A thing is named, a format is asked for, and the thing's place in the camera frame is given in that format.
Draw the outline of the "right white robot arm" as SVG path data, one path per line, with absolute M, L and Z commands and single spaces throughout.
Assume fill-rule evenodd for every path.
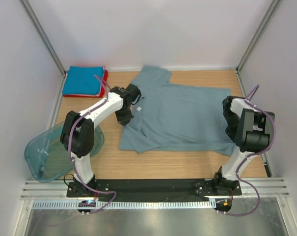
M 217 195 L 236 193 L 243 170 L 257 155 L 268 151 L 276 136 L 275 113 L 263 111 L 248 99 L 228 96 L 223 102 L 225 130 L 236 148 L 226 164 L 215 173 L 212 188 Z

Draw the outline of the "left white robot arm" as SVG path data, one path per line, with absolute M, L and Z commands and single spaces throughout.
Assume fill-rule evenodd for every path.
M 133 84 L 127 88 L 113 87 L 105 98 L 93 106 L 79 113 L 70 111 L 67 114 L 60 142 L 68 151 L 75 172 L 73 181 L 68 184 L 67 197 L 90 197 L 98 193 L 90 161 L 95 129 L 113 113 L 120 125 L 127 125 L 134 117 L 131 106 L 140 98 L 140 89 Z

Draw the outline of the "aluminium frame post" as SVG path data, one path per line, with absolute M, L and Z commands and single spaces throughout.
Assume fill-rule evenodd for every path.
M 244 67 L 246 61 L 248 60 L 250 54 L 252 53 L 253 49 L 256 47 L 258 41 L 262 37 L 264 31 L 266 30 L 268 24 L 270 23 L 272 17 L 274 16 L 275 12 L 277 11 L 278 7 L 282 3 L 282 0 L 272 0 L 270 2 L 269 7 L 267 8 L 265 14 L 263 15 L 252 39 L 249 42 L 237 68 L 236 72 L 239 74 L 242 68 Z
M 37 34 L 39 35 L 40 39 L 42 40 L 45 48 L 47 49 L 49 55 L 51 56 L 53 62 L 55 63 L 56 67 L 60 71 L 61 75 L 65 77 L 66 71 L 57 56 L 48 36 L 46 35 L 39 19 L 37 18 L 33 8 L 31 7 L 28 0 L 18 0 L 18 2 L 21 4 L 22 8 L 24 9 L 26 15 L 30 19 L 31 23 L 33 24 L 34 29 L 36 30 Z

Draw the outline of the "right aluminium frame post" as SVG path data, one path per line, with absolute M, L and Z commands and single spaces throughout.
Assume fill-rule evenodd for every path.
M 270 2 L 269 7 L 267 8 L 265 14 L 263 15 L 252 39 L 249 42 L 237 68 L 236 72 L 239 74 L 242 68 L 244 67 L 246 61 L 248 60 L 250 54 L 252 53 L 253 49 L 256 47 L 258 41 L 262 37 L 264 31 L 266 30 L 268 24 L 270 23 L 272 17 L 274 16 L 275 12 L 277 11 L 278 7 L 282 3 L 282 0 L 272 0 Z

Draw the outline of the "aluminium extrusion rail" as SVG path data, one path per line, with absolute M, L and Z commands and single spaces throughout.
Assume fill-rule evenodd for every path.
M 258 190 L 260 197 L 289 197 L 288 188 L 281 177 L 245 178 Z M 23 187 L 21 199 L 58 199 L 65 198 L 67 186 L 61 180 L 41 183 L 34 180 L 27 181 Z

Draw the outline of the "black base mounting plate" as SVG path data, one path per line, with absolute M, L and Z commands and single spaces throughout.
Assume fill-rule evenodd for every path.
M 91 188 L 115 191 L 115 202 L 200 202 L 208 196 L 240 196 L 237 180 L 215 179 L 99 179 Z

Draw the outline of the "translucent teal plastic basket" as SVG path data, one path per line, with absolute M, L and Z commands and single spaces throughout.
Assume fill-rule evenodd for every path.
M 60 142 L 60 135 L 64 122 L 52 127 L 29 142 L 25 149 L 25 160 L 33 178 L 39 182 L 50 182 L 59 179 L 73 170 L 69 161 L 68 150 Z M 94 147 L 90 158 L 95 156 L 105 141 L 104 134 L 99 126 L 94 130 Z M 87 184 L 94 176 L 91 167 L 87 167 L 86 159 L 76 163 L 79 175 Z

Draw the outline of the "left aluminium frame post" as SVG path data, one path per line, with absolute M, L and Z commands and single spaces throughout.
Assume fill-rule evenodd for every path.
M 40 39 L 42 40 L 45 48 L 47 49 L 49 55 L 51 56 L 53 62 L 55 63 L 56 67 L 60 71 L 61 75 L 65 77 L 66 71 L 57 56 L 48 36 L 46 35 L 39 19 L 37 18 L 33 8 L 31 7 L 28 0 L 18 0 L 18 2 L 21 4 L 22 8 L 24 9 L 26 15 L 30 19 L 31 23 L 33 24 L 34 29 L 36 30 L 37 34 L 39 35 Z

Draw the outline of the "grey-blue t shirt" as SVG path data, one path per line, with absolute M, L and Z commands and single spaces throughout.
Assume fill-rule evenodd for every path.
M 123 127 L 120 150 L 214 151 L 231 156 L 235 144 L 225 133 L 222 101 L 227 88 L 170 82 L 171 72 L 144 66 L 132 80 L 141 92 L 131 121 Z

